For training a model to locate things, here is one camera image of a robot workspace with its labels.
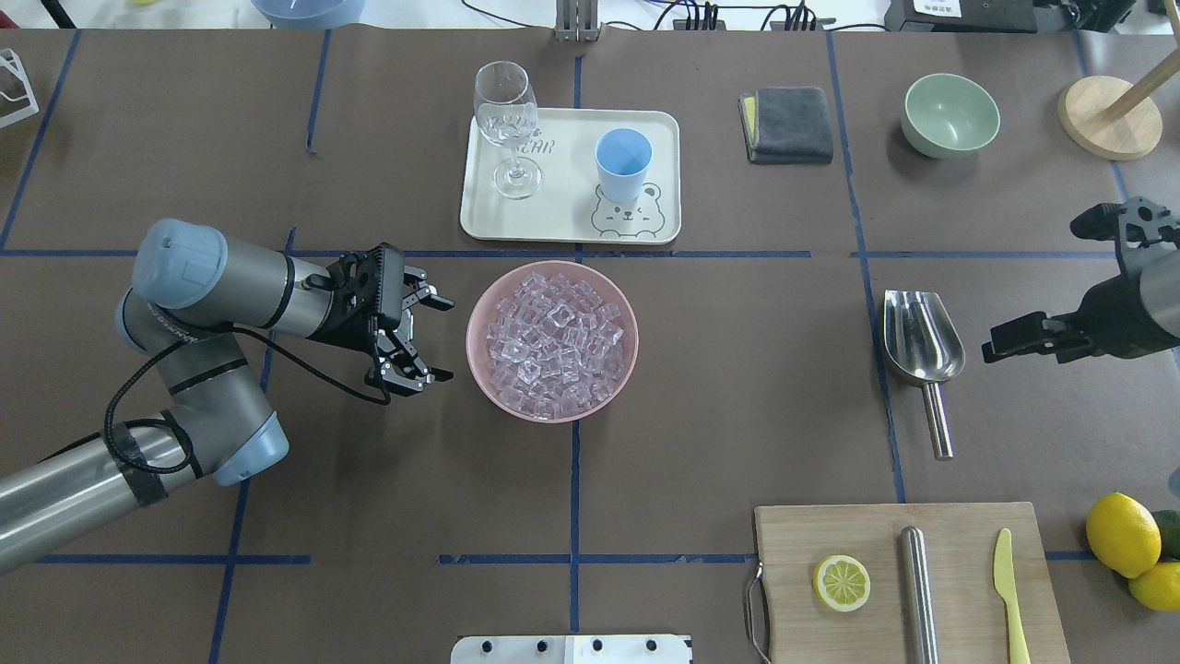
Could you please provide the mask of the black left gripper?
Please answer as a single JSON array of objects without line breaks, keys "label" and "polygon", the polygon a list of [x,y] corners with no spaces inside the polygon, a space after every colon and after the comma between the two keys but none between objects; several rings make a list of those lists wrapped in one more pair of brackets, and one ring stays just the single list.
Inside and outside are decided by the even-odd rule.
[{"label": "black left gripper", "polygon": [[454,308],[454,300],[442,297],[424,269],[405,267],[396,246],[380,243],[371,251],[341,254],[324,276],[309,277],[309,290],[329,295],[324,320],[309,338],[371,353],[366,384],[409,397],[421,394],[427,384],[454,379],[454,373],[426,364],[412,338],[399,331],[402,313],[414,305],[446,313]]}]

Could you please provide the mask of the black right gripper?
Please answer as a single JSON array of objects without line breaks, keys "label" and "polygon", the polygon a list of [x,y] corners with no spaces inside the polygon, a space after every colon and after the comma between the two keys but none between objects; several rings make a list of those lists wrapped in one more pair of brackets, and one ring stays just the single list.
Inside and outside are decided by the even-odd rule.
[{"label": "black right gripper", "polygon": [[1075,238],[1112,241],[1117,276],[1092,287],[1080,303],[1080,329],[1071,314],[1025,314],[990,329],[985,364],[1016,356],[1139,359],[1176,348],[1179,337],[1179,252],[1176,217],[1143,196],[1116,205],[1101,203],[1079,213]]}]

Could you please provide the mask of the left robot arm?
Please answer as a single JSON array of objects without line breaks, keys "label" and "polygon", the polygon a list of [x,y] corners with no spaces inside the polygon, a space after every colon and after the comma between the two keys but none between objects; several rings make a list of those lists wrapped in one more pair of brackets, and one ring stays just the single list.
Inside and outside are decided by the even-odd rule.
[{"label": "left robot arm", "polygon": [[269,333],[278,331],[361,353],[368,403],[450,381],[413,344],[417,305],[454,302],[389,243],[317,267],[206,224],[157,221],[114,307],[114,327],[145,362],[94,434],[4,478],[4,573],[194,480],[232,486],[286,456],[288,438],[240,336],[276,350]]}]

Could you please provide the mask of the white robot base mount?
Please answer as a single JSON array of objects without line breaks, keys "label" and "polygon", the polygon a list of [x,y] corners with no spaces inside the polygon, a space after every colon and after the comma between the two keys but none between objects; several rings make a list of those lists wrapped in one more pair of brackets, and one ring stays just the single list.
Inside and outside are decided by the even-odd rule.
[{"label": "white robot base mount", "polygon": [[686,635],[472,635],[451,663],[691,663]]}]

